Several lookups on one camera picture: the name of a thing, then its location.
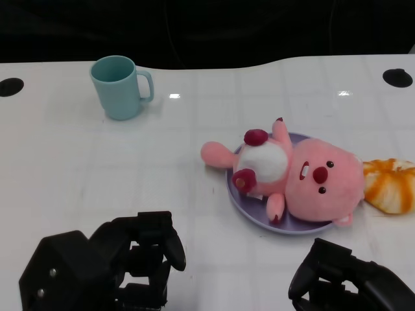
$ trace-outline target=teal mug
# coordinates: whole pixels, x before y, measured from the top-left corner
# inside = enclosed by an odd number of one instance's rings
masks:
[[[148,71],[138,71],[135,63],[124,56],[107,56],[97,60],[89,70],[101,106],[115,120],[127,120],[138,115],[143,104],[154,98],[153,79]],[[137,75],[147,78],[150,96],[140,97]]]

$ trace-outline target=purple plate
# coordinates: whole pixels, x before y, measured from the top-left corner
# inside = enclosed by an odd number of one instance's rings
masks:
[[[302,134],[290,133],[290,138],[292,144],[295,146],[300,141],[310,137]],[[241,147],[236,149],[235,153],[239,153],[240,150]],[[288,212],[287,207],[285,208],[281,221],[278,224],[271,224],[267,213],[265,212],[268,198],[259,200],[241,194],[232,183],[232,175],[233,170],[231,168],[226,170],[226,186],[231,201],[248,219],[257,225],[260,225],[262,228],[278,233],[284,233],[286,235],[307,235],[329,229],[333,226],[332,222],[306,222],[295,218]]]

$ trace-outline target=orange bread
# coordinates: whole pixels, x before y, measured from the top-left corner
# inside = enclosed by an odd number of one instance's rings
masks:
[[[389,159],[364,162],[364,199],[388,214],[415,209],[415,164]]]

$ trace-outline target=plush toy arm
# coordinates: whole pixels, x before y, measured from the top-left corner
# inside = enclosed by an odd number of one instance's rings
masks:
[[[204,163],[217,168],[231,168],[237,159],[237,156],[232,151],[215,141],[204,144],[200,155]]]
[[[281,142],[287,147],[287,151],[292,150],[292,143],[290,134],[288,133],[287,127],[283,121],[283,118],[278,118],[277,121],[272,125],[272,137]]]
[[[283,216],[285,208],[284,195],[281,193],[271,194],[267,202],[267,216],[272,223],[277,224]]]

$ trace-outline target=plush toy nose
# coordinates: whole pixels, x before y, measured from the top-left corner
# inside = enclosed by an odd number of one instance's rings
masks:
[[[323,183],[327,180],[327,177],[329,175],[329,172],[325,167],[318,167],[313,172],[313,178],[316,181],[316,183]]]

